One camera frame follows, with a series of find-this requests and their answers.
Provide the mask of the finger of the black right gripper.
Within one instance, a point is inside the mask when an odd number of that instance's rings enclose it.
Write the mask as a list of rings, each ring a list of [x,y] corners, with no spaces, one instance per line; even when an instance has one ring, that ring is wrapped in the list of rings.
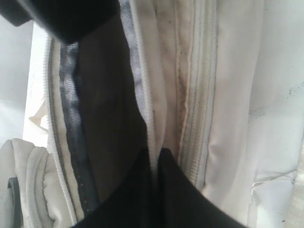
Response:
[[[118,12],[117,0],[2,0],[0,15],[18,27],[32,20],[60,41],[79,41]]]

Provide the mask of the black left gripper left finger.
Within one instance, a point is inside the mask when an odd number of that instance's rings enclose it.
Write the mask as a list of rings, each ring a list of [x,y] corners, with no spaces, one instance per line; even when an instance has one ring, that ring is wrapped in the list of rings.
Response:
[[[138,154],[122,184],[76,227],[153,227],[151,169],[146,149]]]

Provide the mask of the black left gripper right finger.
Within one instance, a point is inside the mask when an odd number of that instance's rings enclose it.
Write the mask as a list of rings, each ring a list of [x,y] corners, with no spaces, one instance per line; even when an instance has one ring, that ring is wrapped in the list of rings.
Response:
[[[163,148],[158,158],[161,228],[241,228],[242,224],[208,201]]]

